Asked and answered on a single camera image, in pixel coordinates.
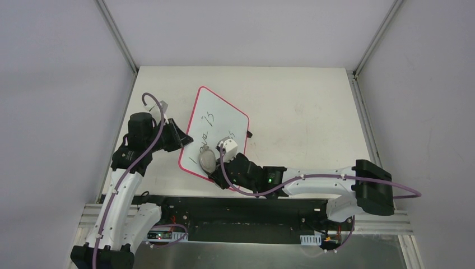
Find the grey eraser cloth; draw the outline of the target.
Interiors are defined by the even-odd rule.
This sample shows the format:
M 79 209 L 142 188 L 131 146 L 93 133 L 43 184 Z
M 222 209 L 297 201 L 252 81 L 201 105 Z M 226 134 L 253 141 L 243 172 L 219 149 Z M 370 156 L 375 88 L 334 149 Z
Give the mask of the grey eraser cloth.
M 198 161 L 206 174 L 210 175 L 216 170 L 216 155 L 207 145 L 201 147 Z

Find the pink-framed whiteboard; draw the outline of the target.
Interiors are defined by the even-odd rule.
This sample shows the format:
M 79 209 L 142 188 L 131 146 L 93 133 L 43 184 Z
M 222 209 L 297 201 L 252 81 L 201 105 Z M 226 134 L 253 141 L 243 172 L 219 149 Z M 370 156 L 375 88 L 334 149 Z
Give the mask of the pink-framed whiteboard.
M 230 137 L 237 143 L 237 152 L 246 153 L 249 122 L 247 114 L 211 89 L 201 86 L 197 91 L 187 128 L 187 135 L 193 142 L 181 150 L 180 169 L 212 182 L 199 165 L 198 156 L 203 146 L 209 146 L 215 154 L 218 154 L 217 144 L 222 139 Z

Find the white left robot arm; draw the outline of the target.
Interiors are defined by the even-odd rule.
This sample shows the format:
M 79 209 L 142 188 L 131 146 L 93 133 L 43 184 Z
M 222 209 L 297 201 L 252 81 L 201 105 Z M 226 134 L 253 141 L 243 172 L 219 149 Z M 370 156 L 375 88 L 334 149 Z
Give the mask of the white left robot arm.
M 155 203 L 145 203 L 131 222 L 126 220 L 153 153 L 180 150 L 193 139 L 174 119 L 156 119 L 147 112 L 132 114 L 127 127 L 112 155 L 109 188 L 95 225 L 85 243 L 72 248 L 70 258 L 77 268 L 132 268 L 148 231 L 170 222 L 170 210 Z

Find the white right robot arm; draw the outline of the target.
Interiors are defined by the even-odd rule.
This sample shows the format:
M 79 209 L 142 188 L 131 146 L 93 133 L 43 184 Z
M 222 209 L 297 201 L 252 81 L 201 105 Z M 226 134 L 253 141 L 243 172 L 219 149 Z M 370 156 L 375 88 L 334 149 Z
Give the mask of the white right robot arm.
M 258 166 L 238 153 L 229 161 L 217 159 L 208 178 L 222 189 L 245 196 L 279 199 L 301 194 L 330 195 L 318 214 L 327 230 L 362 212 L 376 216 L 394 214 L 392 176 L 376 164 L 359 159 L 354 166 L 305 171 L 284 166 Z

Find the left controller board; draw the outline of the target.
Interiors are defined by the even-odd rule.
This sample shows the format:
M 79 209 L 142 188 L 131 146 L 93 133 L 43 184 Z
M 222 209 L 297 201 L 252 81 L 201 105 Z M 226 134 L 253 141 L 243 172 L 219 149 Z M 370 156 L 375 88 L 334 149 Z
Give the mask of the left controller board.
M 187 242 L 189 234 L 178 227 L 152 228 L 145 237 L 146 244 L 165 247 L 173 242 Z

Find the controller board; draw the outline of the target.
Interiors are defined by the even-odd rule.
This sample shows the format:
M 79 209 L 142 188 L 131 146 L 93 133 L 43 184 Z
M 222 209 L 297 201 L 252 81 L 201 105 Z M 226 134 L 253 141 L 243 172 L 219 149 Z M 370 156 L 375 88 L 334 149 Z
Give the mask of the controller board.
M 343 244 L 343 240 L 339 237 L 339 234 L 330 235 L 318 231 L 310 235 L 301 235 L 299 239 L 301 245 L 317 246 L 325 252 L 336 251 Z
M 189 234 L 178 227 L 152 228 L 145 237 L 146 244 L 165 247 L 173 242 L 187 242 Z

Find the right controller board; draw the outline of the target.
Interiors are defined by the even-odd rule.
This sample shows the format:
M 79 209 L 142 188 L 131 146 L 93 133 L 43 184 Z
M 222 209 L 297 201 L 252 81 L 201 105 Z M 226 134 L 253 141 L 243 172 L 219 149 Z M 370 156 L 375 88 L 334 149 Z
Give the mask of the right controller board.
M 339 237 L 339 234 L 330 235 L 318 231 L 310 235 L 301 235 L 299 239 L 301 245 L 317 246 L 325 252 L 336 251 L 343 244 L 343 240 Z

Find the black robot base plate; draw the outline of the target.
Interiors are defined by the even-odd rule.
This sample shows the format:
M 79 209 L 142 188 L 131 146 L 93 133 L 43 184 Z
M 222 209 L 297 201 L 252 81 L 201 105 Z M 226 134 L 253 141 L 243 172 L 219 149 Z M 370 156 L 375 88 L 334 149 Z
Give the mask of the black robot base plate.
M 301 236 L 347 232 L 350 220 L 326 219 L 325 200 L 265 198 L 134 196 L 132 205 L 161 207 L 159 225 L 177 224 L 188 231 L 188 242 L 300 244 Z

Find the aluminium frame rail front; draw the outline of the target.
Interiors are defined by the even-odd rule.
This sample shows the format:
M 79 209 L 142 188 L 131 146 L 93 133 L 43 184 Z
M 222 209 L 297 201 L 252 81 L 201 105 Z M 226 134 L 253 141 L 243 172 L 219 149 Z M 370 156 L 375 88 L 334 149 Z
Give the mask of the aluminium frame rail front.
M 99 216 L 102 204 L 84 206 L 78 228 L 91 228 Z M 396 210 L 393 216 L 374 216 L 367 213 L 355 216 L 354 234 L 357 235 L 414 235 L 405 211 Z

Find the aluminium frame post left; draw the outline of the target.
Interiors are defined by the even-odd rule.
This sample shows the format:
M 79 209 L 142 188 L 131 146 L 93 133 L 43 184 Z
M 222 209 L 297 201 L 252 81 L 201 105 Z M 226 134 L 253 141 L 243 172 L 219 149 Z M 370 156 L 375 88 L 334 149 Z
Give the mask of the aluminium frame post left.
M 125 59 L 129 69 L 136 77 L 138 75 L 139 67 L 134 60 L 131 51 L 129 50 L 125 39 L 123 38 L 117 23 L 114 20 L 113 14 L 111 13 L 105 0 L 94 0 L 97 9 L 99 10 L 105 25 L 107 26 L 109 32 L 111 33 L 116 45 L 118 46 L 123 58 Z

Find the aluminium frame post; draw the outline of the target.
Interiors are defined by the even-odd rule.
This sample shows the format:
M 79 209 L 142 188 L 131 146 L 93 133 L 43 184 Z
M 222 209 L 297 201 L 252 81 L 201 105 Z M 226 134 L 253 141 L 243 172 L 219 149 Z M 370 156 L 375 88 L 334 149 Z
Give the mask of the aluminium frame post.
M 123 38 L 117 23 L 114 20 L 113 14 L 111 13 L 105 0 L 94 0 L 97 9 L 99 10 L 105 25 L 107 26 L 109 32 L 111 33 L 116 45 L 118 46 L 123 58 L 125 59 L 129 69 L 136 77 L 138 75 L 139 67 L 134 60 L 131 51 L 129 50 L 125 39 Z
M 386 15 L 384 16 L 381 24 L 376 30 L 376 33 L 372 37 L 369 45 L 367 46 L 366 50 L 364 51 L 360 61 L 358 62 L 356 68 L 353 70 L 353 77 L 357 79 L 362 71 L 364 70 L 365 66 L 368 64 L 371 56 L 376 51 L 378 45 L 383 40 L 385 33 L 390 28 L 392 22 L 396 18 L 399 10 L 405 4 L 405 0 L 395 0 L 392 2 L 389 10 L 387 11 Z

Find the aluminium frame post right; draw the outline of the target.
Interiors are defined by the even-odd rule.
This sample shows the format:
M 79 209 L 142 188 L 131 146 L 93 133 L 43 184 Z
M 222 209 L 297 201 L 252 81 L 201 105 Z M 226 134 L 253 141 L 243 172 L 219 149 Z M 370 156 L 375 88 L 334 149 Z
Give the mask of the aluminium frame post right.
M 353 77 L 357 79 L 362 71 L 364 70 L 365 66 L 368 64 L 371 56 L 376 51 L 378 45 L 383 40 L 385 33 L 390 28 L 392 22 L 396 18 L 399 10 L 405 4 L 405 0 L 395 0 L 392 2 L 389 10 L 387 11 L 386 15 L 384 16 L 381 24 L 376 30 L 376 33 L 372 37 L 369 45 L 367 46 L 366 50 L 364 51 L 360 61 L 358 62 L 356 68 L 353 70 Z

